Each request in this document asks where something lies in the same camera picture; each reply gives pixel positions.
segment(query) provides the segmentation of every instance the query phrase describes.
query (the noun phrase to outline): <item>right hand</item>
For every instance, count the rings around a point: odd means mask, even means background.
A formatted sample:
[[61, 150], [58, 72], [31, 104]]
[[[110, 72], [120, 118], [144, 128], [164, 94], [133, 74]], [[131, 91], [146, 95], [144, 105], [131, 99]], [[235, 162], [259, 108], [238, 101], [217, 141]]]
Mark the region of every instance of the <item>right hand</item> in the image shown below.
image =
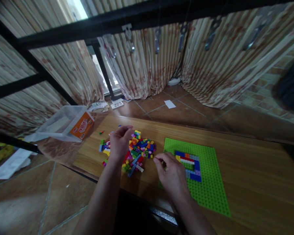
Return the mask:
[[[161, 164], [162, 160], [167, 165], [166, 169]], [[157, 154], [154, 157], [154, 162], [160, 182], [173, 202], [182, 199], [188, 200], [191, 195], [187, 187], [184, 166], [170, 152]]]

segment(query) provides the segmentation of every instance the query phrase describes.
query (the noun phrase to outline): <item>tiled wall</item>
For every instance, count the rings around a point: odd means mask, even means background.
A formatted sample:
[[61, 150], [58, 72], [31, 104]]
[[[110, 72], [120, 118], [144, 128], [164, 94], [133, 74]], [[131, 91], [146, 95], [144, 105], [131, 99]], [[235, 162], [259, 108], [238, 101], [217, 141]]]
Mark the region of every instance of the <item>tiled wall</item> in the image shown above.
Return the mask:
[[246, 90], [237, 101], [260, 112], [294, 123], [294, 112], [281, 104], [276, 96], [276, 85], [292, 66], [293, 62], [294, 49], [281, 58], [267, 73]]

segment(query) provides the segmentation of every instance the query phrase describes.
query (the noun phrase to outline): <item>clear plastic box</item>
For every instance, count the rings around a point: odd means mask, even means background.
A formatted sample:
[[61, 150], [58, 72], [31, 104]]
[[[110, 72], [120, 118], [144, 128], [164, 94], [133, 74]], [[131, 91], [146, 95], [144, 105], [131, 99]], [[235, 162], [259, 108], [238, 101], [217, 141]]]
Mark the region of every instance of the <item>clear plastic box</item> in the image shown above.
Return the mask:
[[86, 106], [65, 105], [49, 118], [36, 133], [62, 141], [82, 142], [93, 122], [94, 119], [87, 111]]

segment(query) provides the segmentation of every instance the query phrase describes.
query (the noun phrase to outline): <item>tiled floor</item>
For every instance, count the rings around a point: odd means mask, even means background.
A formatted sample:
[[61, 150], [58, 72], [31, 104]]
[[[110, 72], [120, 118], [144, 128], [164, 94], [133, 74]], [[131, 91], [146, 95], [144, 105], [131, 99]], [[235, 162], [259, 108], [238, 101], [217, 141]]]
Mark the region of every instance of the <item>tiled floor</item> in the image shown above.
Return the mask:
[[[165, 100], [173, 101], [176, 108], [168, 109]], [[294, 141], [292, 123], [236, 103], [223, 110], [209, 108], [180, 86], [166, 87], [159, 95], [124, 103], [108, 112], [259, 139]], [[70, 234], [96, 184], [42, 155], [31, 159], [31, 164], [11, 179], [0, 180], [0, 233]]]

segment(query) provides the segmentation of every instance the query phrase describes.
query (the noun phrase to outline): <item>curtain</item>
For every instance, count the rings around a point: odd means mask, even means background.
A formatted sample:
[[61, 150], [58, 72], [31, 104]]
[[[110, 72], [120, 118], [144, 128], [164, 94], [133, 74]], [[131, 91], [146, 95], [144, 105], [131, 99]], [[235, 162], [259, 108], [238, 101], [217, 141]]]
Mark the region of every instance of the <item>curtain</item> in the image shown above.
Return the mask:
[[191, 23], [183, 60], [182, 87], [202, 104], [223, 108], [294, 48], [294, 2], [261, 31], [248, 51], [242, 47], [260, 18], [258, 9], [227, 15], [205, 51], [210, 18]]
[[[0, 20], [18, 38], [73, 22], [57, 1], [0, 1]], [[102, 81], [84, 41], [33, 49], [30, 52], [79, 105], [104, 100]], [[0, 85], [36, 71], [0, 36]], [[62, 105], [68, 104], [47, 82], [0, 99], [0, 131], [33, 132]]]
[[[141, 1], [82, 0], [88, 16], [96, 16], [138, 2]], [[110, 39], [116, 58], [110, 56], [106, 38], [98, 38], [122, 93], [128, 99], [145, 99], [160, 93], [178, 67], [181, 57], [181, 53], [178, 53], [179, 26], [177, 23], [165, 25], [161, 30], [160, 50], [157, 55], [154, 28], [132, 31], [135, 46], [133, 54], [127, 48], [124, 33], [112, 35]]]
[[[134, 4], [119, 0], [82, 1], [89, 16]], [[99, 38], [99, 42], [127, 98], [144, 99], [158, 94], [174, 76], [180, 77], [182, 87], [202, 104], [224, 108], [294, 48], [294, 2], [286, 6], [266, 25], [248, 51], [242, 50], [243, 44], [256, 27], [259, 9], [223, 17], [209, 51], [204, 50], [212, 22], [209, 17], [189, 23], [181, 53], [177, 24], [161, 27], [158, 55], [154, 52], [154, 29], [132, 31], [134, 54], [128, 53], [124, 33], [111, 36], [117, 52], [115, 59], [109, 56], [107, 41]]]

